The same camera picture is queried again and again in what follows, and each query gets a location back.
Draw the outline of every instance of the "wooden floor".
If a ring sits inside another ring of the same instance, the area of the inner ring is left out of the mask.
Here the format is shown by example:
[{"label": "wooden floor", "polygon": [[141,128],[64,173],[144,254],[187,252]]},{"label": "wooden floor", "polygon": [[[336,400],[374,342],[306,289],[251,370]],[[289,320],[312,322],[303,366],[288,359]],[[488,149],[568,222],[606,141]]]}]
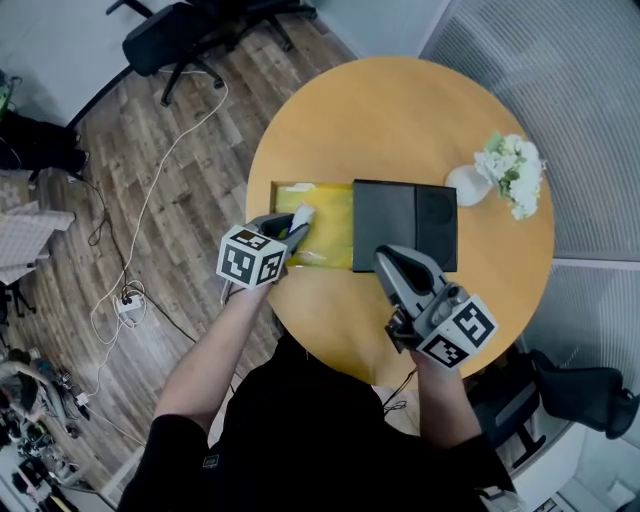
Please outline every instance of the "wooden floor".
[{"label": "wooden floor", "polygon": [[[220,310],[218,243],[232,224],[244,221],[249,169],[269,121],[302,85],[349,60],[319,23],[294,16],[282,21],[296,44],[290,53],[279,49],[265,27],[212,62],[227,81],[229,96],[218,113],[185,137],[169,157],[142,220],[131,276],[140,279],[149,296],[194,338]],[[162,108],[159,99],[167,77],[131,74],[79,125],[84,149],[92,155],[88,177],[103,191],[124,252],[159,160],[223,96],[223,90],[213,90],[209,77],[187,75],[170,108]],[[8,338],[13,346],[37,347],[56,366],[66,368],[84,390],[93,391],[107,347],[96,340],[88,318],[119,275],[120,263],[106,232],[97,247],[87,244],[101,216],[93,191],[54,173],[41,178],[39,195],[43,207],[75,212],[77,220],[68,232],[53,238],[50,260],[23,280],[38,313],[20,321],[13,318]],[[110,299],[98,312],[98,330],[109,339],[115,323]],[[269,311],[260,317],[242,355],[240,375],[272,354],[270,318]],[[120,334],[102,371],[101,390],[89,406],[145,439],[163,383],[191,345],[150,305],[139,327]],[[415,414],[410,420],[409,428],[415,428]],[[91,465],[88,479],[100,488],[137,445],[98,418],[77,423],[80,439],[57,437],[77,463]]]}]

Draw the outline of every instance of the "white vase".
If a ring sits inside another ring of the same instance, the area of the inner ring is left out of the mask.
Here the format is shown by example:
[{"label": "white vase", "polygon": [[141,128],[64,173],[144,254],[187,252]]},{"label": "white vase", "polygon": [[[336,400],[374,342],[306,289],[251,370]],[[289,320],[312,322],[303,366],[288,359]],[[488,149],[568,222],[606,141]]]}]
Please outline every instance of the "white vase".
[{"label": "white vase", "polygon": [[482,201],[493,188],[473,165],[461,165],[447,175],[445,186],[456,189],[458,206],[473,206]]}]

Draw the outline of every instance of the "black box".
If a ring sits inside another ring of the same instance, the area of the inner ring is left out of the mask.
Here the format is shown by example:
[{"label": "black box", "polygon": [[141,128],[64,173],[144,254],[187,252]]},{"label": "black box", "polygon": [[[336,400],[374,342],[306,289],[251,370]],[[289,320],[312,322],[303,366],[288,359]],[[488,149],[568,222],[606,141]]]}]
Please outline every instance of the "black box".
[{"label": "black box", "polygon": [[390,181],[353,183],[353,271],[371,272],[384,244],[431,256],[445,272],[458,270],[456,191]]}]

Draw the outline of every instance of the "white wall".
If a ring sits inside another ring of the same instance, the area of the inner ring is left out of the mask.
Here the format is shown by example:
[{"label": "white wall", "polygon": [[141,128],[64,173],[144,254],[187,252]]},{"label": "white wall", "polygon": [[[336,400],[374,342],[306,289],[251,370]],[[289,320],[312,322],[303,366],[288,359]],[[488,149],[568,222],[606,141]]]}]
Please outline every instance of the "white wall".
[{"label": "white wall", "polygon": [[450,0],[312,0],[358,57],[418,57]]},{"label": "white wall", "polygon": [[67,124],[127,67],[122,41],[143,18],[127,7],[106,16],[113,1],[0,0],[0,69],[24,79],[21,113]]}]

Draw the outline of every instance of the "wire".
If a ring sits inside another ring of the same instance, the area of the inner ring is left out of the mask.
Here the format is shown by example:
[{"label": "wire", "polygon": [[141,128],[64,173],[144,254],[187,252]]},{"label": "wire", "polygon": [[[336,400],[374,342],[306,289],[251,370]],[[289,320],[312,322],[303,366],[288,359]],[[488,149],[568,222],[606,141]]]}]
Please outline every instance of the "wire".
[{"label": "wire", "polygon": [[113,286],[111,287],[111,289],[98,301],[98,303],[94,306],[93,310],[91,311],[91,314],[89,315],[89,319],[91,321],[91,326],[93,327],[93,331],[96,335],[96,337],[105,345],[110,344],[111,342],[113,342],[116,339],[116,335],[114,335],[113,338],[111,338],[110,341],[105,342],[102,337],[100,336],[100,334],[98,333],[98,329],[95,326],[95,323],[93,321],[93,316],[95,315],[97,309],[100,307],[100,304],[102,304],[102,302],[109,297],[109,295],[111,295],[111,293],[116,289],[116,287],[118,286],[118,283],[120,283],[120,280],[125,276],[126,274],[126,270],[129,268],[129,265],[131,264],[131,260],[133,259],[133,249],[135,247],[136,244],[136,240],[138,238],[138,233],[140,233],[140,226],[142,224],[142,217],[144,215],[144,212],[147,209],[147,204],[149,203],[149,199],[151,198],[151,193],[153,192],[156,183],[158,182],[158,178],[160,178],[160,173],[162,171],[162,168],[164,167],[164,163],[166,162],[167,158],[169,158],[169,155],[172,153],[172,151],[175,149],[175,147],[178,145],[178,143],[188,134],[190,134],[191,132],[193,132],[194,130],[200,128],[200,126],[202,126],[211,116],[213,116],[219,109],[220,107],[224,104],[224,102],[227,99],[227,96],[229,96],[229,86],[227,85],[227,83],[224,83],[224,88],[225,88],[225,93],[224,96],[222,98],[222,100],[220,101],[220,103],[218,103],[218,105],[216,106],[216,108],[214,108],[209,114],[207,114],[200,122],[198,122],[197,124],[195,124],[194,126],[192,126],[191,128],[189,128],[186,132],[183,132],[175,141],[174,143],[171,145],[171,147],[169,148],[169,150],[165,153],[165,155],[162,157],[162,160],[160,161],[160,164],[158,165],[158,170],[156,172],[156,175],[151,183],[151,187],[149,188],[149,191],[147,192],[147,196],[144,200],[144,203],[142,204],[142,209],[140,210],[140,215],[138,216],[138,222],[136,225],[136,230],[133,234],[133,239],[131,241],[131,250],[129,251],[129,259],[127,260],[127,262],[124,265],[124,268],[122,269],[122,272],[120,273],[120,275],[118,276],[118,279],[116,279],[116,281],[113,283]]},{"label": "wire", "polygon": [[193,338],[193,337],[189,336],[189,335],[186,333],[186,331],[185,331],[182,327],[180,327],[177,323],[175,323],[175,322],[173,321],[173,319],[169,316],[169,314],[168,314],[168,313],[167,313],[167,312],[166,312],[166,311],[165,311],[165,310],[164,310],[164,309],[163,309],[163,308],[162,308],[162,307],[161,307],[161,306],[160,306],[160,305],[159,305],[159,304],[158,304],[154,299],[152,299],[151,297],[149,297],[149,294],[148,294],[148,293],[146,293],[146,292],[142,292],[141,290],[138,290],[135,286],[131,286],[131,289],[132,289],[132,290],[139,291],[139,292],[141,292],[141,293],[144,293],[145,298],[146,298],[149,302],[151,302],[151,304],[153,304],[153,305],[156,307],[156,309],[157,309],[158,311],[160,311],[160,313],[162,313],[162,314],[164,315],[164,317],[169,321],[169,323],[170,323],[171,325],[173,325],[176,329],[178,329],[178,330],[179,330],[179,331],[180,331],[180,332],[181,332],[181,333],[182,333],[186,338],[189,338],[193,343],[197,343],[197,342],[198,342],[195,338]]},{"label": "wire", "polygon": [[[173,69],[159,69],[158,71],[160,71],[160,73],[173,73]],[[197,71],[197,70],[192,70],[192,71],[182,71],[180,73],[181,75],[206,75],[208,74],[206,71]]]},{"label": "wire", "polygon": [[13,156],[15,156],[16,160],[18,160],[18,168],[17,169],[11,169],[11,170],[12,171],[21,171],[22,170],[22,160],[20,160],[20,157],[18,156],[18,153],[16,153],[16,151],[11,146],[9,146],[9,143],[6,140],[4,140],[2,137],[0,137],[0,140],[2,142],[4,142],[4,145],[9,148],[9,150],[13,153]]},{"label": "wire", "polygon": [[113,242],[113,245],[116,248],[116,252],[118,253],[118,257],[120,258],[120,265],[122,266],[122,270],[124,272],[124,286],[120,291],[122,302],[124,302],[125,288],[127,287],[127,283],[128,283],[127,269],[125,268],[124,256],[122,255],[122,251],[120,250],[120,246],[118,245],[115,234],[113,232],[113,222],[111,222],[111,215],[109,214],[109,210],[107,209],[107,205],[105,204],[104,197],[102,196],[100,189],[98,189],[98,187],[96,187],[93,183],[91,183],[87,179],[83,178],[82,181],[87,185],[89,185],[89,187],[91,187],[96,192],[96,194],[98,194],[98,197],[100,198],[100,203],[102,203],[102,220],[100,221],[100,224],[98,224],[98,227],[94,229],[93,232],[87,238],[87,244],[89,244],[89,247],[97,246],[100,243],[100,240],[102,239],[102,228],[104,227],[105,224],[109,225],[109,234],[111,235],[111,241]]},{"label": "wire", "polygon": [[407,408],[407,401],[406,400],[398,400],[395,404],[389,405],[389,406],[384,408],[384,415],[386,416],[391,411],[399,411],[401,409],[406,409],[406,408]]},{"label": "wire", "polygon": [[[142,287],[142,290],[138,290],[137,288],[131,287],[132,283],[139,283],[140,286]],[[118,343],[118,336],[120,334],[120,330],[122,329],[122,327],[127,327],[128,329],[135,329],[136,326],[144,320],[144,317],[147,314],[147,300],[144,294],[144,285],[142,284],[142,282],[139,281],[138,279],[134,279],[133,281],[131,281],[131,283],[129,283],[126,286],[131,287],[131,290],[128,290],[125,292],[124,299],[128,299],[133,295],[139,295],[142,308],[143,308],[142,316],[140,317],[139,320],[134,320],[129,317],[123,317],[122,313],[118,311],[118,299],[115,296],[112,297],[113,310],[116,314],[116,317],[118,318],[118,328],[116,330],[115,339],[113,340],[113,343],[111,343],[109,350],[107,350],[107,353],[104,356],[104,361],[102,361],[102,364],[98,366],[98,371],[96,373],[96,390],[93,393],[89,393],[87,395],[87,398],[96,396],[100,391],[100,372],[102,371],[102,368],[104,368],[105,365],[107,364],[107,361],[109,360],[109,355],[111,355],[111,351],[115,348],[116,344]]]},{"label": "wire", "polygon": [[[153,305],[156,307],[156,309],[157,309],[158,311],[160,311],[160,313],[162,313],[162,314],[164,315],[164,317],[169,321],[169,323],[170,323],[171,325],[173,325],[176,329],[178,329],[182,334],[184,334],[184,336],[185,336],[185,337],[189,338],[193,343],[197,343],[197,340],[196,340],[195,338],[192,338],[191,336],[189,336],[189,335],[185,332],[185,330],[184,330],[182,327],[180,327],[177,323],[175,323],[175,322],[174,322],[174,320],[169,316],[169,314],[168,314],[168,313],[167,313],[167,312],[166,312],[166,311],[165,311],[165,310],[164,310],[164,309],[163,309],[163,308],[162,308],[162,307],[161,307],[161,306],[160,306],[160,305],[159,305],[155,300],[153,300],[151,297],[149,297],[149,295],[148,295],[146,292],[141,291],[141,290],[138,290],[135,286],[131,286],[131,289],[132,289],[132,290],[135,290],[135,291],[138,291],[138,292],[140,292],[140,293],[143,293],[143,294],[144,294],[144,297],[145,297],[149,302],[151,302],[151,304],[153,304]],[[244,377],[242,377],[242,375],[240,375],[236,370],[234,370],[234,371],[233,371],[233,373],[234,373],[234,374],[235,374],[235,375],[236,375],[240,380],[244,380]],[[236,394],[236,390],[235,390],[235,388],[234,388],[234,387],[233,387],[233,385],[231,385],[231,384],[229,384],[229,386],[231,387],[231,392],[235,395],[235,394]]]},{"label": "wire", "polygon": [[101,419],[102,421],[106,421],[109,425],[111,425],[113,428],[115,428],[118,432],[120,432],[122,435],[127,436],[129,439],[131,439],[132,441],[134,441],[135,443],[139,444],[140,446],[142,446],[143,448],[146,446],[146,444],[144,444],[142,441],[139,441],[138,439],[136,439],[133,436],[130,436],[129,434],[127,434],[124,430],[122,430],[118,425],[116,425],[115,423],[113,423],[112,421],[109,421],[107,418],[105,418],[104,416],[100,416],[96,411],[94,411],[91,407],[89,407],[88,405],[85,405],[86,409],[88,411],[91,411],[91,413],[98,419]]},{"label": "wire", "polygon": [[395,411],[397,409],[404,409],[404,407],[406,407],[407,402],[404,401],[404,407],[396,407],[396,405],[398,405],[400,402],[398,402],[398,404],[394,404],[391,407],[387,408],[387,405],[389,405],[389,402],[391,402],[391,400],[393,400],[396,396],[398,396],[400,393],[402,393],[402,391],[404,390],[404,388],[406,388],[409,385],[409,382],[411,382],[411,379],[413,378],[413,375],[418,371],[418,367],[415,367],[413,370],[411,370],[409,372],[409,374],[407,375],[407,378],[404,379],[404,382],[402,384],[400,384],[400,386],[398,386],[398,389],[396,389],[393,393],[391,393],[391,396],[389,398],[387,398],[386,402],[382,404],[382,408],[385,410],[385,416],[389,411]]}]

